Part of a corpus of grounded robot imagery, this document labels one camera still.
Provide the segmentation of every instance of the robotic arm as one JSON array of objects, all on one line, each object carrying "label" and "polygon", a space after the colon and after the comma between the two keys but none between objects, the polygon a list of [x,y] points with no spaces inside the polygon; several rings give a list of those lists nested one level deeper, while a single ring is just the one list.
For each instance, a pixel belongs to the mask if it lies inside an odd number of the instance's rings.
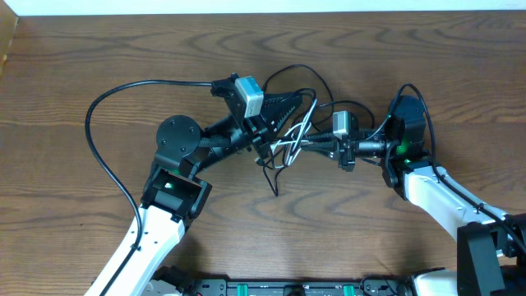
[{"label": "robotic arm", "polygon": [[[182,115],[161,123],[158,150],[139,209],[144,225],[140,245],[121,268],[138,235],[133,220],[86,295],[140,295],[148,290],[161,261],[180,242],[210,194],[212,186],[197,174],[252,148],[263,160],[260,164],[266,165],[265,160],[273,156],[273,142],[305,96],[301,90],[264,94],[252,77],[235,73],[213,81],[211,93],[224,98],[230,115],[205,129]],[[497,257],[518,257],[518,265],[524,265],[526,258],[519,247],[524,244],[526,215],[509,219],[503,210],[478,199],[436,165],[423,148],[424,113],[421,99],[399,94],[377,130],[360,129],[354,114],[340,111],[334,113],[331,130],[306,135],[301,147],[337,161],[348,172],[353,171],[356,158],[381,159],[387,186],[423,208],[457,241],[458,276],[448,271],[420,275],[414,279],[416,294],[489,295],[503,290]],[[514,237],[506,227],[513,229]],[[104,289],[112,277],[113,283]]]}]

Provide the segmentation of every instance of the white wall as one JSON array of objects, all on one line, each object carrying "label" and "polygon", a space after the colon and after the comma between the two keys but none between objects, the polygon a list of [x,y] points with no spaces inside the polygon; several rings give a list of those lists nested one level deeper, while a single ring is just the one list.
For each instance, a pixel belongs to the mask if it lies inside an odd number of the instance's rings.
[{"label": "white wall", "polygon": [[19,16],[524,10],[526,0],[4,0]]}]

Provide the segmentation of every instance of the wooden tabletop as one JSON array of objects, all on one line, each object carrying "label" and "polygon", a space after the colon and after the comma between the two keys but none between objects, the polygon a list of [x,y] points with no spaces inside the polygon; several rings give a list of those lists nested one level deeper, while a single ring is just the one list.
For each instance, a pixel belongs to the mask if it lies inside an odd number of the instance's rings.
[{"label": "wooden tabletop", "polygon": [[[232,72],[262,83],[298,62],[336,99],[356,99],[379,119],[414,83],[450,174],[494,206],[526,211],[525,12],[23,17],[0,80],[0,294],[83,294],[132,222],[86,144],[85,112],[98,95],[130,81]],[[302,69],[269,89],[303,86],[328,101]],[[177,86],[126,90],[95,110],[95,144],[137,201],[157,126],[175,114],[207,127],[228,110],[207,89]],[[214,189],[166,265],[234,279],[455,268],[454,240],[387,188],[381,169],[358,162],[345,173],[306,152],[274,197],[255,157],[201,175]]]}]

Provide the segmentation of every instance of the cardboard edge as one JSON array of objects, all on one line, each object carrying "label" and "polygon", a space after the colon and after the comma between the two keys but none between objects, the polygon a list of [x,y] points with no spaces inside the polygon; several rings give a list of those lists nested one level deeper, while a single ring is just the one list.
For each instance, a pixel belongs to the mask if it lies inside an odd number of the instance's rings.
[{"label": "cardboard edge", "polygon": [[17,26],[18,16],[3,0],[0,0],[0,77]]}]

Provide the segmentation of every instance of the white panel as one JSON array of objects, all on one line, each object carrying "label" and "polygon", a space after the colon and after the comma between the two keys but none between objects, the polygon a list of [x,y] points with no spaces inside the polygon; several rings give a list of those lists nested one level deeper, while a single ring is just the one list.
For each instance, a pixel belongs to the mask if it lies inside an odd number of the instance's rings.
[{"label": "white panel", "polygon": [[526,9],[525,0],[5,0],[19,16]]}]

